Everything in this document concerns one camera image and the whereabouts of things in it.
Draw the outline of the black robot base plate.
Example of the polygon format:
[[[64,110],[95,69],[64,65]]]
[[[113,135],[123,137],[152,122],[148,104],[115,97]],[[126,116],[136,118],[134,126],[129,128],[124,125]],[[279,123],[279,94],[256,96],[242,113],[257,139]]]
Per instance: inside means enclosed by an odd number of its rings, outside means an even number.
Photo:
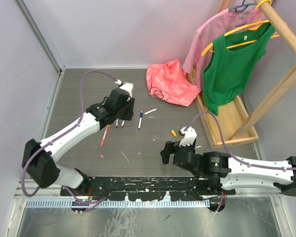
[[[222,194],[222,184],[194,177],[120,177],[84,176],[82,181],[58,181],[60,195],[90,197],[92,200],[107,198],[111,201],[163,200],[166,194],[170,201],[204,200],[207,196]]]

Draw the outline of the orange ballpoint pen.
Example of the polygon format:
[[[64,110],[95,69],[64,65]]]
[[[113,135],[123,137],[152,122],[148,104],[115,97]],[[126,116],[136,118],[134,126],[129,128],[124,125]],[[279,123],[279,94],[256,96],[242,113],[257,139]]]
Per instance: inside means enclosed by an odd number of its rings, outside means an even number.
[[[100,147],[102,147],[104,145],[104,143],[105,143],[105,139],[106,139],[106,135],[107,135],[108,129],[109,129],[109,126],[107,125],[106,126],[106,129],[104,131],[103,137],[102,137],[102,141],[101,141]]]

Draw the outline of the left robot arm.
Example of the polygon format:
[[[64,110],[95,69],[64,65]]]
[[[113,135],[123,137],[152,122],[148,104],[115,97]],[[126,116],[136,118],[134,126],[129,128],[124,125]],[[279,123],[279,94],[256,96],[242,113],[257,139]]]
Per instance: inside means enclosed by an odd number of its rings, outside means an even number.
[[[131,121],[135,99],[133,84],[124,83],[111,91],[104,102],[91,105],[73,123],[39,142],[31,139],[25,145],[22,167],[40,188],[52,184],[70,187],[78,196],[89,190],[86,175],[78,169],[57,164],[60,158],[84,138],[114,123]]]

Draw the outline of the white yellow-tipped pen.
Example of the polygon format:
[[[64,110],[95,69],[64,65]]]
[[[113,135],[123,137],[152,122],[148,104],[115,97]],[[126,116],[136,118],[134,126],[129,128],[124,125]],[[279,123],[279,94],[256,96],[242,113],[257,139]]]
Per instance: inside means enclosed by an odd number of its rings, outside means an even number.
[[[149,110],[149,111],[145,112],[144,115],[148,115],[148,114],[150,114],[150,113],[152,113],[152,112],[155,112],[155,111],[157,111],[157,110],[158,110],[158,108],[155,108],[155,109]]]

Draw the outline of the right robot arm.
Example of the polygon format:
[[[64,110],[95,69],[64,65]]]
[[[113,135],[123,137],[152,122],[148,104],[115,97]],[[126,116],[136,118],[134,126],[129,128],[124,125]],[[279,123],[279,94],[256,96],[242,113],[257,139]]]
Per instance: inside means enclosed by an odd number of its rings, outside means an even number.
[[[264,189],[296,197],[296,157],[282,161],[251,160],[231,157],[227,153],[197,154],[195,146],[180,146],[168,141],[160,152],[163,164],[173,157],[173,165],[189,171],[196,178],[207,180],[211,194],[236,189]]]

